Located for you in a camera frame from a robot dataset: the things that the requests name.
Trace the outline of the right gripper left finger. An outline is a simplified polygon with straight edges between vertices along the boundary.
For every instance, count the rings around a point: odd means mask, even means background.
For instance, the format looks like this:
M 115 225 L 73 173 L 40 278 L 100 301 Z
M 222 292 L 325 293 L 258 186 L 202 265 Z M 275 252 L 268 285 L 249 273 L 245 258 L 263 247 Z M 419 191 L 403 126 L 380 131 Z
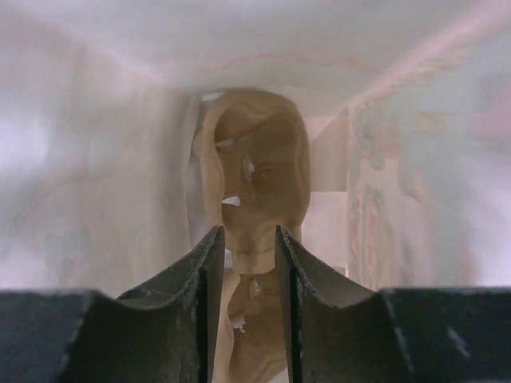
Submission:
M 118 298 L 97 290 L 4 290 L 4 382 L 209 382 L 224 272 L 214 227 Z

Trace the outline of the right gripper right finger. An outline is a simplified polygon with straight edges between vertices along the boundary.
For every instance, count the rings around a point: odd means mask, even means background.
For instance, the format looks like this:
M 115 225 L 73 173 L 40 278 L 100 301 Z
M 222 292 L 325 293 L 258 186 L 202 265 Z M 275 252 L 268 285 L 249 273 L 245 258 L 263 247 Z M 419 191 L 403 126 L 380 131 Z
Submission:
M 507 288 L 367 289 L 284 227 L 275 264 L 290 381 L 507 382 Z

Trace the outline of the green paper gift bag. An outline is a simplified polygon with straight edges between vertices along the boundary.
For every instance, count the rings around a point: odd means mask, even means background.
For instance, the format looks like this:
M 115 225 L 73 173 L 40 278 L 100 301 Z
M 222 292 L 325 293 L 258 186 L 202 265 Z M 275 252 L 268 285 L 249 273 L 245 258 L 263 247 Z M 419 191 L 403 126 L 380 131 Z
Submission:
M 1 286 L 111 295 L 212 226 L 234 90 L 307 130 L 303 245 L 372 289 L 510 282 L 507 1 L 4 1 Z

